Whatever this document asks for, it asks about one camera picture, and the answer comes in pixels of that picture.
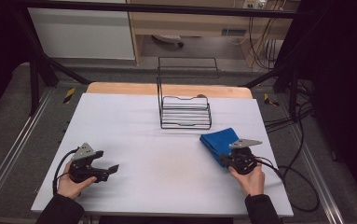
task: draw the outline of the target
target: black sleeve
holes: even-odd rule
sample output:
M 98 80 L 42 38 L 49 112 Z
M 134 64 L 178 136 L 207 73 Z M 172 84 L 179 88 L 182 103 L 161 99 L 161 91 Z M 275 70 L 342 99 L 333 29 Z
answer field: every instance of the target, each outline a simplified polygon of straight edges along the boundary
M 273 203 L 266 194 L 251 196 L 245 199 L 248 215 L 253 224 L 281 224 Z
M 35 224 L 77 224 L 85 210 L 74 200 L 56 194 L 41 213 Z

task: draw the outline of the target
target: wire rack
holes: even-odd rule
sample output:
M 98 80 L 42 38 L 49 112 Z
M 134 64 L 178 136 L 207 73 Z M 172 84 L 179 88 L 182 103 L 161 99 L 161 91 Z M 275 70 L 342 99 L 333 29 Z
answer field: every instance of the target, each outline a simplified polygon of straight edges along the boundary
M 179 63 L 181 60 L 185 60 L 185 64 L 188 65 L 168 63 L 168 61 Z M 162 83 L 219 78 L 218 71 L 215 58 L 159 57 L 157 84 L 160 127 L 162 129 L 210 129 L 212 116 L 207 96 L 201 92 L 191 97 L 166 96 L 163 95 Z

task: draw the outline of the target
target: floor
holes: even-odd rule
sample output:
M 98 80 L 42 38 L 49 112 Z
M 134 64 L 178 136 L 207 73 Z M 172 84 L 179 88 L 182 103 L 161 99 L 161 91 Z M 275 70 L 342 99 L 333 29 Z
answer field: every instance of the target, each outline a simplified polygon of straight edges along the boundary
M 180 49 L 148 36 L 145 39 L 141 64 L 95 60 L 80 61 L 80 63 L 76 60 L 66 60 L 65 64 L 83 77 L 116 82 L 155 81 L 160 55 L 215 57 L 221 77 L 216 83 L 210 81 L 205 84 L 237 86 L 266 72 L 259 67 L 248 68 L 240 48 L 231 42 L 226 42 L 225 39 L 184 37 L 183 40 L 185 46 Z M 18 67 L 5 95 L 0 100 L 0 223 L 34 223 L 37 218 L 37 214 L 30 211 L 36 189 L 42 183 L 48 165 L 53 160 L 54 152 L 64 137 L 64 130 L 69 125 L 81 93 L 87 88 L 86 85 L 80 85 L 63 74 L 58 76 L 61 82 L 57 88 L 44 88 L 44 96 L 48 96 L 48 102 L 41 106 L 42 113 L 37 119 L 28 116 L 31 105 L 28 66 Z M 284 108 L 287 94 L 275 94 L 271 88 L 273 82 L 274 79 L 271 78 L 252 89 L 264 121 L 287 117 Z M 303 82 L 301 85 L 311 88 L 308 82 Z M 76 91 L 70 103 L 63 104 L 63 99 L 70 88 L 76 88 Z M 265 101 L 265 94 L 268 95 L 268 101 Z M 307 100 L 307 96 L 298 98 L 301 104 Z M 23 127 L 29 127 L 26 123 L 29 121 L 36 125 L 26 130 L 28 133 L 26 135 L 27 133 L 23 133 L 22 130 Z M 344 163 L 332 160 L 332 151 L 324 140 L 316 117 L 305 117 L 303 127 L 307 153 L 305 151 L 301 154 L 294 167 L 314 184 L 319 184 L 319 179 L 312 177 L 314 171 L 311 170 L 312 166 L 309 166 L 310 156 L 321 174 L 321 184 L 324 183 L 326 186 L 326 195 L 321 195 L 323 204 L 314 212 L 307 213 L 294 208 L 295 216 L 285 218 L 284 222 L 357 223 L 357 186 L 349 170 Z M 17 142 L 18 136 L 24 136 L 24 140 Z M 288 164 L 291 161 L 298 149 L 299 136 L 297 124 L 286 126 L 278 131 L 269 129 L 268 137 L 278 164 Z M 7 155 L 11 155 L 10 158 L 14 160 L 7 161 Z M 287 180 L 292 203 L 307 209 L 314 206 L 315 196 L 307 183 L 292 172 L 287 176 Z M 330 203 L 336 205 L 337 210 L 334 212 L 341 217 L 340 220 L 333 220 L 328 216 L 331 214 L 328 210 Z M 248 223 L 248 218 L 236 219 L 235 223 Z

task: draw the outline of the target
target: gray floor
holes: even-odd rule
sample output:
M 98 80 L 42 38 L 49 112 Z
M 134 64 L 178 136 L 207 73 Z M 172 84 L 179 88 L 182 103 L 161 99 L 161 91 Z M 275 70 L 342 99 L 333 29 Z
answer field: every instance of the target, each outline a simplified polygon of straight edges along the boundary
M 143 62 L 140 65 L 125 63 L 125 65 L 108 62 L 107 66 L 100 67 L 95 61 L 89 64 L 77 64 L 73 70 L 83 77 L 96 81 L 116 82 L 155 82 L 158 56 L 182 57 L 215 57 L 220 67 L 221 77 L 217 80 L 198 79 L 190 83 L 220 84 L 237 86 L 258 77 L 264 71 L 254 72 L 245 66 L 238 46 L 225 39 L 186 37 L 182 49 L 169 44 L 160 43 L 148 37 L 145 40 Z M 59 75 L 61 84 L 52 89 L 48 105 L 40 117 L 32 134 L 25 143 L 21 154 L 0 189 L 0 218 L 8 218 L 11 223 L 33 223 L 37 214 L 30 211 L 36 196 L 35 190 L 42 184 L 48 171 L 48 166 L 53 160 L 59 141 L 64 136 L 68 121 L 73 116 L 81 93 L 87 86 L 74 83 L 71 78 Z M 254 98 L 258 100 L 259 108 L 264 120 L 285 118 L 282 106 L 264 104 L 265 93 L 270 100 L 279 102 L 286 99 L 287 94 L 274 94 L 270 88 L 273 79 L 253 89 Z M 30 111 L 29 72 L 27 66 L 19 67 L 9 84 L 7 91 L 0 101 L 0 164 L 20 134 Z M 62 101 L 70 87 L 76 87 L 76 92 L 70 104 Z M 300 102 L 306 99 L 299 97 Z M 357 185 L 344 163 L 332 160 L 331 151 L 323 138 L 316 118 L 307 117 L 303 120 L 305 141 L 322 171 L 323 178 L 329 187 L 336 202 L 338 210 L 345 223 L 357 223 Z M 297 151 L 294 131 L 291 127 L 278 130 L 268 135 L 277 163 L 287 165 Z M 307 168 L 299 157 L 294 167 L 301 174 L 309 177 Z M 309 186 L 295 174 L 289 173 L 287 185 L 291 202 L 299 207 L 311 208 L 315 204 L 314 193 Z M 320 206 L 315 212 L 305 213 L 294 209 L 294 217 L 286 217 L 286 223 L 329 223 L 329 219 Z M 237 223 L 244 223 L 246 217 Z

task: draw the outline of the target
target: metal rail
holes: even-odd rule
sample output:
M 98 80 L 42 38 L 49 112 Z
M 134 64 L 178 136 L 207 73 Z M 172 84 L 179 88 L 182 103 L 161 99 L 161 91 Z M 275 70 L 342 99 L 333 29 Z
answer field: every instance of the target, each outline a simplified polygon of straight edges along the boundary
M 224 8 L 224 7 L 187 7 L 170 5 L 147 5 L 147 4 L 120 4 L 120 3 L 94 3 L 94 2 L 67 2 L 67 1 L 45 1 L 45 0 L 16 0 L 13 2 L 22 7 L 55 8 L 73 10 L 94 11 L 127 11 L 127 12 L 153 12 L 174 14 L 195 14 L 215 16 L 237 16 L 237 17 L 262 17 L 296 19 L 315 16 L 313 12 L 280 11 L 246 8 Z
M 285 112 L 286 116 L 290 116 L 289 109 L 288 109 L 288 102 L 286 101 L 285 97 L 281 97 L 278 95 L 280 105 L 282 110 Z M 297 123 L 291 125 L 291 129 L 295 135 L 295 140 L 297 144 L 300 144 L 300 128 Z M 304 164 L 306 165 L 307 170 L 309 171 L 309 177 L 311 178 L 312 183 L 314 184 L 315 189 L 318 191 L 320 195 L 320 201 L 323 205 L 323 210 L 326 216 L 329 219 L 331 224 L 343 224 L 344 219 L 341 216 L 340 210 L 338 209 L 335 199 L 332 196 L 329 188 L 325 180 L 323 179 L 323 174 L 321 173 L 320 169 L 314 158 L 312 157 L 309 147 L 306 144 L 306 141 L 303 143 L 302 148 L 302 159 Z
M 49 97 L 54 92 L 53 88 L 49 88 L 48 91 L 45 91 L 38 110 L 34 113 L 33 116 L 27 119 L 26 124 L 21 129 L 21 133 L 17 137 L 15 143 L 12 145 L 10 151 L 7 153 L 4 161 L 0 165 L 0 189 L 3 187 L 10 171 L 12 170 L 16 160 L 18 159 L 19 155 L 21 154 L 21 150 L 24 148 L 28 138 L 30 137 L 36 123 L 38 122 L 39 118 L 41 117 L 42 113 L 44 112 L 45 107 L 48 104 Z

